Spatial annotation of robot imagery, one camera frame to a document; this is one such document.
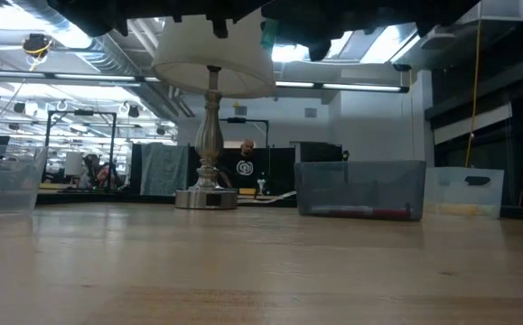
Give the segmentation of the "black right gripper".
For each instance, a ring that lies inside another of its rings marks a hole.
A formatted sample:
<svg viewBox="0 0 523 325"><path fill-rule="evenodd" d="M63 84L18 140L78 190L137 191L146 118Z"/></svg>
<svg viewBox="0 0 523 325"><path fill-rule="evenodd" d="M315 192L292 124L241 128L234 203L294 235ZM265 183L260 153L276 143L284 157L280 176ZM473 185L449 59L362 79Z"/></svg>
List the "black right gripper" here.
<svg viewBox="0 0 523 325"><path fill-rule="evenodd" d="M261 8L278 22L277 36L308 45L310 61L327 57L333 39L349 31L414 23L427 35L435 26L455 23L480 0L274 0Z"/></svg>

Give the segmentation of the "round black ceiling fixture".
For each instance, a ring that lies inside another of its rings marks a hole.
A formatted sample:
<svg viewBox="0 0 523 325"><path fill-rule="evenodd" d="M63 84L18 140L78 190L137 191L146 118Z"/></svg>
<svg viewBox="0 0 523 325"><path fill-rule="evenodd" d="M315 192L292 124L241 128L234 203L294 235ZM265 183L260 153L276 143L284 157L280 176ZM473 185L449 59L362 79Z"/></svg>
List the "round black ceiling fixture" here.
<svg viewBox="0 0 523 325"><path fill-rule="evenodd" d="M23 52L35 59L46 57L49 49L53 45L53 39L42 33L30 33L28 38L23 41Z"/></svg>

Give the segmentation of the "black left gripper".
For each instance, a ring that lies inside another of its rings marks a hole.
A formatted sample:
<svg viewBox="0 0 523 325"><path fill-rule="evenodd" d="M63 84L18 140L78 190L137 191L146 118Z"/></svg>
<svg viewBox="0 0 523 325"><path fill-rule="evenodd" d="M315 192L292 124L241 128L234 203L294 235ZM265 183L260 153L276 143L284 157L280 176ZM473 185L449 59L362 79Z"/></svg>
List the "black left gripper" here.
<svg viewBox="0 0 523 325"><path fill-rule="evenodd" d="M113 30L128 35L131 19L202 15L220 39L229 35L227 21L237 22L271 0L46 0L46 3L91 37Z"/></svg>

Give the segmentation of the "frosted white plastic bin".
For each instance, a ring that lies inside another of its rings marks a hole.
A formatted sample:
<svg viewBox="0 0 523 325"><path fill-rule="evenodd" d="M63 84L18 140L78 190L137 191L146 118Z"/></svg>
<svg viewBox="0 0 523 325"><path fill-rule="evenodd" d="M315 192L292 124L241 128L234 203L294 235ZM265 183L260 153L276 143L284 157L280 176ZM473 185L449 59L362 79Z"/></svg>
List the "frosted white plastic bin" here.
<svg viewBox="0 0 523 325"><path fill-rule="evenodd" d="M461 203L492 206L488 216L499 218L505 172L463 167L433 167L426 170L426 203Z"/></svg>

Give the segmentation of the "red Expo marker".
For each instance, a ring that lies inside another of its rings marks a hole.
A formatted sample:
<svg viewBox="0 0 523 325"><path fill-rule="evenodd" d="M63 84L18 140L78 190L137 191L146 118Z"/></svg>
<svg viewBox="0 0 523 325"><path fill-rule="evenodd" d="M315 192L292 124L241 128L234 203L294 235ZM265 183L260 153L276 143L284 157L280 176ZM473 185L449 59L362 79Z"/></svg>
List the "red Expo marker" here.
<svg viewBox="0 0 523 325"><path fill-rule="evenodd" d="M410 219L409 209L382 209L368 206L321 206L312 208L311 215L335 218Z"/></svg>

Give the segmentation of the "grey translucent plastic bin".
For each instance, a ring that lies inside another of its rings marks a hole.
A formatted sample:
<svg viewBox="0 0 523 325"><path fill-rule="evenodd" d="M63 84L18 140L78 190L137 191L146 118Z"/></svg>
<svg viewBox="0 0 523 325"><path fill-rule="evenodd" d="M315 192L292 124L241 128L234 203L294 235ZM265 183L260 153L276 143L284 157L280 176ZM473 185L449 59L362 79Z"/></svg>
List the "grey translucent plastic bin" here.
<svg viewBox="0 0 523 325"><path fill-rule="evenodd" d="M423 217L426 163L418 160L300 162L294 167L298 212L321 206L409 209Z"/></svg>

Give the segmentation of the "grey cloth cover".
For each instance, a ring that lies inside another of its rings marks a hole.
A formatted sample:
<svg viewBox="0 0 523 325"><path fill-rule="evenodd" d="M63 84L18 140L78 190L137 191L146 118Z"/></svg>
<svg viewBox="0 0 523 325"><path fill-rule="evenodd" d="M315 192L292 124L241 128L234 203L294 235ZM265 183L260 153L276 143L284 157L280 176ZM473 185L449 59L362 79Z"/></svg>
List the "grey cloth cover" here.
<svg viewBox="0 0 523 325"><path fill-rule="evenodd" d="M141 145L140 194L173 196L188 186L189 147L158 143Z"/></svg>

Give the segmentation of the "person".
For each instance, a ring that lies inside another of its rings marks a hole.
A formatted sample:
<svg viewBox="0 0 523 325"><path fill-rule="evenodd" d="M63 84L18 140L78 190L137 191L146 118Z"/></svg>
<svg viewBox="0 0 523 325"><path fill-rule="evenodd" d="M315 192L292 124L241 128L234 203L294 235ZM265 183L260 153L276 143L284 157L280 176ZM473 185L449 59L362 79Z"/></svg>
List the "person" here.
<svg viewBox="0 0 523 325"><path fill-rule="evenodd" d="M225 171L229 177L230 188L257 187L259 161L255 156L255 143L251 139L244 140L238 150L229 150L225 158Z"/></svg>

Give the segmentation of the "clear plastic bin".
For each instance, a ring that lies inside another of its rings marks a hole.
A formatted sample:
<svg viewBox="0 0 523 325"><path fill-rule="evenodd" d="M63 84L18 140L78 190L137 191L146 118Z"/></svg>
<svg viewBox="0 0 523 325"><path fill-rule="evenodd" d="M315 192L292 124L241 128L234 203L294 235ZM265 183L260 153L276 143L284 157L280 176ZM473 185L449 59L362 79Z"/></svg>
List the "clear plastic bin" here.
<svg viewBox="0 0 523 325"><path fill-rule="evenodd" d="M32 215L47 158L46 146L0 145L0 217Z"/></svg>

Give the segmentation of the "ceiling light strip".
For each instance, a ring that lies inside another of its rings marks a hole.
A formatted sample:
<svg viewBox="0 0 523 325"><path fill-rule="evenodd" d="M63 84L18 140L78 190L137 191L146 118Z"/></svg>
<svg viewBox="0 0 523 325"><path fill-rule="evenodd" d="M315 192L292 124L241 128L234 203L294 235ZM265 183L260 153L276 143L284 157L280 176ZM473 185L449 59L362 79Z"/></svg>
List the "ceiling light strip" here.
<svg viewBox="0 0 523 325"><path fill-rule="evenodd" d="M363 92L387 92L387 93L407 93L408 87L404 86L384 86L371 84L346 84L346 83L315 83L303 81L277 81L278 88L309 88L340 91L363 91Z"/></svg>

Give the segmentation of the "white shade silver table lamp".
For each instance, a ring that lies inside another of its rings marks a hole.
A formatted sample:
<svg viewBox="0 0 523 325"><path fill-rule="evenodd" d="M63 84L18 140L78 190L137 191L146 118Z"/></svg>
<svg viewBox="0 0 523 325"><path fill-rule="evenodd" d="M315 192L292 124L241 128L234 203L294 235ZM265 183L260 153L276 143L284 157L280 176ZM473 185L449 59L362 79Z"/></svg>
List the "white shade silver table lamp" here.
<svg viewBox="0 0 523 325"><path fill-rule="evenodd" d="M167 23L153 60L155 76L181 90L204 96L204 114L195 150L201 166L198 180L175 193L177 209L234 209L238 193L218 185L217 160L224 146L219 126L219 103L226 98L263 98L276 84L271 51L262 45L263 17L259 9L235 23L212 23L192 15ZM228 35L220 38L211 25Z"/></svg>

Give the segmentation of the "black metal rig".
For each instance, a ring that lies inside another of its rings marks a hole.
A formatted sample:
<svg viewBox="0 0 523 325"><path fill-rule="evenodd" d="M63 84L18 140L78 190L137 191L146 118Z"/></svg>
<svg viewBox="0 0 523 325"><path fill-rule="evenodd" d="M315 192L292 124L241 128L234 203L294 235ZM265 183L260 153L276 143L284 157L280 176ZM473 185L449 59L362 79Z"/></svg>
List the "black metal rig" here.
<svg viewBox="0 0 523 325"><path fill-rule="evenodd" d="M74 109L74 110L65 110L60 111L58 109L49 110L47 112L47 121L46 121L46 132L45 132L45 140L44 145L46 147L49 147L50 140L51 140L51 129L54 125L57 124L57 122L52 122L52 117L54 115L60 114L61 117L59 117L58 121L62 120L66 115L74 115L74 116L111 116L112 117L112 123L108 124L111 127L111 136L110 136L110 147L109 147L109 160L108 160L108 174L106 179L106 187L105 192L109 193L111 192L111 186L113 184L111 178L113 174L112 167L114 166L114 148L115 148L115 139L116 139L116 129L117 129L117 113L113 112L98 112L94 110L87 110L87 109Z"/></svg>

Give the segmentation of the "teal Sharpie highlighter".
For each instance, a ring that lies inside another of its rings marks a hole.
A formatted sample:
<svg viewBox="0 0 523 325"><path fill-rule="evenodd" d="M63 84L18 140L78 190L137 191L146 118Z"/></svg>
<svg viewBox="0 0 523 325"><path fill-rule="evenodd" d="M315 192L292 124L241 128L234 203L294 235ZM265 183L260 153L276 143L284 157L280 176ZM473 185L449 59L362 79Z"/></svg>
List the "teal Sharpie highlighter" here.
<svg viewBox="0 0 523 325"><path fill-rule="evenodd" d="M262 38L261 45L265 50L271 51L276 41L279 22L273 19L266 19L261 23Z"/></svg>

